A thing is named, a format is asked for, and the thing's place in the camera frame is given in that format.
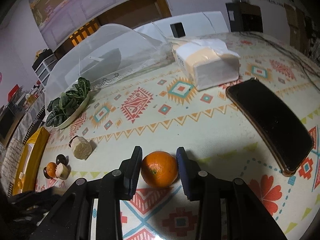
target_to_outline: spinach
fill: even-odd
[[[87,97],[91,90],[90,81],[79,77],[78,84],[73,86],[76,90],[68,90],[61,97],[52,100],[47,110],[51,112],[47,118],[46,126],[57,127],[68,119]]]

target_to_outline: black box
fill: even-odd
[[[232,32],[263,33],[261,10],[259,6],[248,3],[226,3]]]

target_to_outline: screw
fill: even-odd
[[[208,176],[208,173],[206,171],[199,171],[198,175],[201,177],[206,177],[206,176]]]
[[[82,184],[84,184],[84,182],[85,182],[84,178],[80,178],[80,179],[76,180],[77,185],[82,185]]]
[[[121,175],[121,170],[114,170],[112,172],[112,175],[115,176],[115,177],[120,176]]]
[[[243,181],[242,179],[236,178],[236,179],[235,179],[235,183],[236,183],[237,185],[242,185],[242,184],[244,183],[244,181]]]

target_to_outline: table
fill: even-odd
[[[72,125],[50,130],[36,190],[68,188],[80,177],[102,178],[129,158],[136,145],[142,147],[143,156],[156,150],[175,154],[183,146],[202,169],[217,178],[242,178],[286,237],[299,239],[320,207],[320,93],[295,62],[268,43],[237,33],[209,37],[224,40],[241,56],[239,80],[196,91],[172,63],[94,91],[86,110]],[[226,98],[228,86],[254,76],[292,109],[314,138],[313,150],[290,178],[281,174],[262,138]],[[320,85],[319,78],[311,79]],[[68,147],[74,135],[91,140],[94,146],[86,161],[74,158]],[[70,176],[65,181],[45,179],[43,167],[60,153],[69,156]],[[169,188],[153,189],[140,177],[133,200],[121,201],[124,239],[195,239],[197,214],[198,203],[187,200],[179,180]],[[226,239],[225,230],[224,218],[222,239]]]

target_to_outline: white food cover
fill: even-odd
[[[50,73],[45,87],[45,109],[70,89],[78,78],[91,86],[106,86],[166,59],[161,41],[119,24],[106,24],[71,49]]]

